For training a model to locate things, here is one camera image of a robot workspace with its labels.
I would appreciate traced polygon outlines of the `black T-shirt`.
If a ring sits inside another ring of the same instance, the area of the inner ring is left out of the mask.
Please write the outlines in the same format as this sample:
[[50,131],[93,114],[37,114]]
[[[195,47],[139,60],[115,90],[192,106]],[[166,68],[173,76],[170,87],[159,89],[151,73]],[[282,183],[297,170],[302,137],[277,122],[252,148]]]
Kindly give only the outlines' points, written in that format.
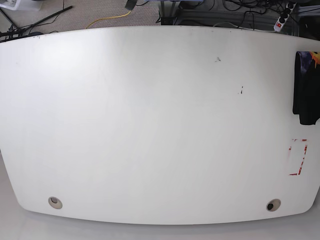
[[301,125],[315,125],[320,118],[320,54],[298,51],[294,62],[292,112]]

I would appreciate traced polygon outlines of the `white power strip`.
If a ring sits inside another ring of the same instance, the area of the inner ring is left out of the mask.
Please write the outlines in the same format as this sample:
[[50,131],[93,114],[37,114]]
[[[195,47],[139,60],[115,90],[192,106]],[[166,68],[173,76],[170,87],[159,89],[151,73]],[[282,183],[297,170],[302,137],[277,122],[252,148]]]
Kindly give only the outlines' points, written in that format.
[[283,29],[283,27],[286,24],[290,14],[293,13],[296,5],[297,5],[297,3],[296,2],[292,2],[292,1],[289,1],[286,4],[285,9],[280,14],[278,20],[276,21],[275,25],[273,26],[273,29],[274,29],[275,32],[279,33]]

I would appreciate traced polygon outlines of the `right table grommet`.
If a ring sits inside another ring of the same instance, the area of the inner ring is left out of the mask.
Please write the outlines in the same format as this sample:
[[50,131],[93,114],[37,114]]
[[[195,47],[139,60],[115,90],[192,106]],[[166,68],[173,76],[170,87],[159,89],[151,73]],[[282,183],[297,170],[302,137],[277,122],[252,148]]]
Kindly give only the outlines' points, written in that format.
[[269,212],[274,212],[278,210],[278,208],[281,206],[281,200],[280,199],[273,199],[269,201],[266,205],[266,209]]

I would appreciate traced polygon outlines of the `left table grommet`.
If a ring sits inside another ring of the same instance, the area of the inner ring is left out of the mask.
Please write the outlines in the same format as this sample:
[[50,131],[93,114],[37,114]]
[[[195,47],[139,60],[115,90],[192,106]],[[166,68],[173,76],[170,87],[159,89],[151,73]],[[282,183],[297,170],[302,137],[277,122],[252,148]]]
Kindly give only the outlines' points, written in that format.
[[59,210],[59,209],[61,209],[63,207],[62,202],[56,197],[49,197],[48,198],[48,203],[54,209],[58,209]]

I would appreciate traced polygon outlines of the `table grommet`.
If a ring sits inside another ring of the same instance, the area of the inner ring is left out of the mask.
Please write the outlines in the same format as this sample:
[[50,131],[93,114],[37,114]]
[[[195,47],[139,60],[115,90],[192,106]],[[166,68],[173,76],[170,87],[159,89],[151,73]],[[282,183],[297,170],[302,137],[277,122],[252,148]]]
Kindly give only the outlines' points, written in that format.
[[278,208],[281,206],[281,200],[280,199],[273,199],[269,201],[266,205],[266,209],[269,212],[274,212],[278,210]]
[[62,202],[56,197],[49,197],[48,198],[48,203],[54,209],[58,209],[59,210],[59,209],[61,209],[63,207]]

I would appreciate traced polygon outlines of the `red tape marking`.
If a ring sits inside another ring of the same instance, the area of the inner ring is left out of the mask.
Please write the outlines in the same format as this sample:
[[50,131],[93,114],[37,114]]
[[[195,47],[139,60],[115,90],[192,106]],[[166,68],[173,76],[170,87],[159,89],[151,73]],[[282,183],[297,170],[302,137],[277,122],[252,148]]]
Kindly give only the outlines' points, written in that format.
[[291,140],[288,149],[287,173],[289,176],[299,176],[302,172],[308,148],[307,139]]

